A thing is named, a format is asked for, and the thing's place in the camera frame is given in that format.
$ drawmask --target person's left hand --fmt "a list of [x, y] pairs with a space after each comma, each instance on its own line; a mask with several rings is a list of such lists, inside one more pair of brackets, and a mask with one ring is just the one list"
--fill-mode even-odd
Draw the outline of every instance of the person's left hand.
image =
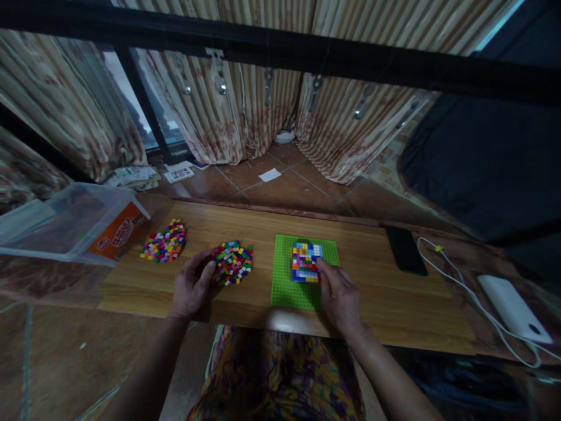
[[216, 269], [216, 262], [209, 261], [200, 276], [197, 275], [196, 270], [210, 256], [212, 256], [212, 250], [196, 254], [175, 276], [174, 300], [169, 311], [170, 318], [190, 319], [203, 305], [209, 290], [210, 277]]

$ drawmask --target patterned skirt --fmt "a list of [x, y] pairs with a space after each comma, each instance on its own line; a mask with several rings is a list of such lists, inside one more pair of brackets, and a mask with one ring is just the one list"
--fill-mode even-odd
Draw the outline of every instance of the patterned skirt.
[[365, 418], [343, 341], [225, 326], [188, 420]]

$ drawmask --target smartphone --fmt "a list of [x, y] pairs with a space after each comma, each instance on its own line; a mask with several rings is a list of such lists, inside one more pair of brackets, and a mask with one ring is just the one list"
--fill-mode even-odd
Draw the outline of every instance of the smartphone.
[[427, 268], [419, 253], [411, 231], [397, 227], [386, 227], [387, 239], [400, 270], [420, 276], [428, 276]]

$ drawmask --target striped curtain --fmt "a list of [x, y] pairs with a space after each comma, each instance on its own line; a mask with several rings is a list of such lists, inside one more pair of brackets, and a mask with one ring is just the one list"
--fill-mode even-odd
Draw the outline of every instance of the striped curtain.
[[[513, 0], [318, 0], [311, 33], [359, 42], [468, 55]], [[398, 134], [415, 89], [376, 85], [368, 110], [353, 118], [366, 83], [325, 78], [313, 112], [313, 76], [304, 76], [296, 134], [299, 149], [329, 180], [349, 184]], [[427, 98], [417, 100], [422, 108]]]
[[96, 181], [147, 163], [93, 43], [0, 30], [0, 101]]
[[[314, 1], [286, 0], [113, 0], [121, 7], [193, 18], [307, 32]], [[217, 68], [209, 58], [173, 51], [139, 50], [195, 158], [209, 164], [238, 164], [263, 155], [278, 132], [290, 125], [297, 104], [299, 72], [273, 72], [271, 101], [265, 106], [265, 68], [223, 63], [226, 95], [215, 86]], [[186, 86], [191, 95], [186, 94]]]
[[[514, 0], [113, 0], [117, 6], [467, 55]], [[145, 51], [148, 66], [174, 110], [189, 148], [205, 163], [237, 164], [263, 154], [281, 128], [329, 180], [349, 184], [398, 134], [398, 123], [428, 99], [414, 89], [379, 84], [360, 120], [354, 111], [367, 84], [325, 78], [312, 112], [313, 76], [275, 70], [264, 105], [265, 69], [224, 63], [227, 94], [214, 86], [206, 58]], [[185, 94], [188, 84], [190, 96]]]
[[33, 199], [46, 200], [71, 180], [0, 127], [0, 215]]

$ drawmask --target plastic storage box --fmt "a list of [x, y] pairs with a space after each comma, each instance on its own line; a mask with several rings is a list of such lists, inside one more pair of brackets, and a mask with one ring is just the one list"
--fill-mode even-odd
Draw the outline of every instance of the plastic storage box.
[[0, 216], [0, 254], [115, 266], [150, 216], [127, 188], [72, 183]]

